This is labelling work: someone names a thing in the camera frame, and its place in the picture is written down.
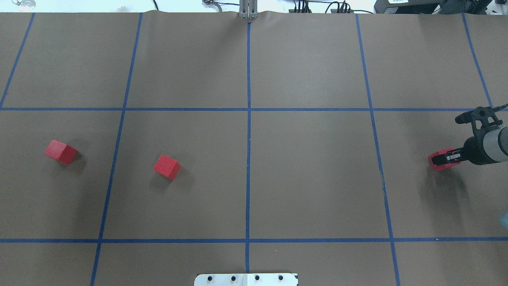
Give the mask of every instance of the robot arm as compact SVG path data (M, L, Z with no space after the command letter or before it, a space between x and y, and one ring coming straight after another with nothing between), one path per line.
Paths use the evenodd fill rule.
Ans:
M446 149L429 156L435 170L451 167L462 161L475 165L493 164L508 161L508 127L498 119L496 112L508 107L477 107L455 118L457 124L471 123L473 137L462 148Z

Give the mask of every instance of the black device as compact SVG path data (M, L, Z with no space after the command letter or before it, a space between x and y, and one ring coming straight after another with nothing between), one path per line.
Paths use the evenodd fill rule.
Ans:
M432 14L440 0L376 0L378 14Z
M487 14L487 6L492 0L441 0L439 14Z

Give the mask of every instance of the metal bracket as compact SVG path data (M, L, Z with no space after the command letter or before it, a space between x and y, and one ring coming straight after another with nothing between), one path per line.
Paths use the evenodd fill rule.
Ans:
M256 19L258 17L258 0L240 0L240 18Z
M194 286L298 286L296 273L200 274Z

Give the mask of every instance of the blue tape line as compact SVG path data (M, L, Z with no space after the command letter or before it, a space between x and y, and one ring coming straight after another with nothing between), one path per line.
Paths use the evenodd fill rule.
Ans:
M121 107L3 107L5 111L122 111Z
M111 195L111 187L113 186L113 176L115 174L116 158L118 156L118 148L120 146L120 139L122 136L123 120L125 118L125 108L127 107L127 100L129 99L129 90L131 87L132 72L134 69L134 61L136 60L136 50L138 48L139 33L141 30L141 21L143 20L143 13L139 13L138 30L136 31L136 40L134 41L134 49L132 51L131 67L129 68L129 77L127 78L127 86L125 88L125 96L123 98L123 109L120 116L120 124L118 125L118 134L116 136L115 152L113 154L113 162L111 163L111 171L109 174L108 190L106 192L106 200L104 202L104 209L102 212L101 229L99 230L99 243L97 243L96 257L93 263L92 276L90 279L90 286L95 284L95 277L97 274L97 265L99 264L99 257L101 255L101 242L104 235L104 226L106 225L106 216L108 214L109 198Z
M319 107L299 107L299 108L251 108L252 111L370 111L369 108L319 108Z
M344 108L316 108L316 107L302 107L302 108L215 108L215 107L2 107L0 110L5 111L452 111L464 112L470 111L474 108L363 108L363 107L344 107Z
M250 272L250 135L251 135L251 105L250 105L250 22L247 23L247 174L245 194L245 273Z
M370 120L372 122L372 132L374 134L374 143L376 146L377 164L379 167L379 172L381 173L381 180L383 183L383 194L385 197L385 213L386 213L386 221L387 221L387 225L388 225L388 234L390 235L390 240L391 240L390 245L391 245L391 249L392 249L392 260L393 260L393 269L395 272L395 281L397 283L397 286L400 286L399 267L398 267L398 263L397 263L397 253L395 251L395 242L393 241L392 220L390 218L390 207L388 205L388 196L386 193L385 173L383 172L383 162L381 161L381 153L379 151L379 142L377 139L376 122L374 119L374 111L372 109L372 97L370 94L369 77L367 74L367 65L365 63L365 53L364 53L364 49L363 49L362 32L360 29L360 19L358 17L358 14L356 14L356 27L357 27L357 31L358 31L358 42L360 44L360 54L362 56L362 66L363 66L363 75L365 78L365 88L367 90L367 99L369 101Z
M252 238L251 243L350 243L390 242L389 238Z
M394 238L395 242L508 241L508 237L415 237Z
M23 52L23 47L25 46L26 39L28 38L28 33L30 32L31 25L34 22L34 18L35 18L35 13L32 13L30 22L28 22L28 27L26 27L25 36L23 37L23 41L21 41L21 46L19 47L18 54L16 55L16 59L14 60L11 74L9 75L9 79L7 79L7 84L5 85L4 94L2 95L2 99L0 100L0 107L2 107L4 105L5 97L7 96L7 92L9 91L9 86L11 85L12 78L14 77L14 72L16 71L16 66L18 65L19 58L21 57L21 52Z
M373 111L453 111L465 112L474 108L373 108Z
M245 239L103 239L102 243L245 243Z
M90 278L90 286L93 286L95 284L95 277L97 275L97 265L99 265L99 257L101 256L101 247L102 243L98 242L96 248L96 255L95 258L93 259L93 268L92 268L92 276Z
M213 108L213 107L127 107L127 111L247 111L247 108Z
M408 238L251 238L250 243L368 243L368 242L453 242L453 241L508 241L508 237L408 237ZM3 238L0 243L245 243L242 238L212 239L47 239Z
M98 243L98 239L3 238L0 243Z
M471 49L471 54L473 55L473 60L474 60L474 64L477 67L478 75L480 76L480 80L482 81L483 90L485 91L485 96L487 96L487 101L489 102L490 107L493 107L492 100L490 100L489 91L487 90L487 85L485 84L485 80L483 78L482 70L480 69L480 65L478 64L478 59L476 57L476 53L474 52L473 42L471 41L471 35L469 34L469 28L467 26L465 13L462 13L462 22L464 22L464 28L466 29L467 41L469 42L469 48Z

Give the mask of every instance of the gray cylinder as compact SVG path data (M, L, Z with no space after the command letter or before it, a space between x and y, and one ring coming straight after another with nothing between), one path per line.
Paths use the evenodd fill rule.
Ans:
M485 153L494 161L508 161L508 127L492 130L483 138Z

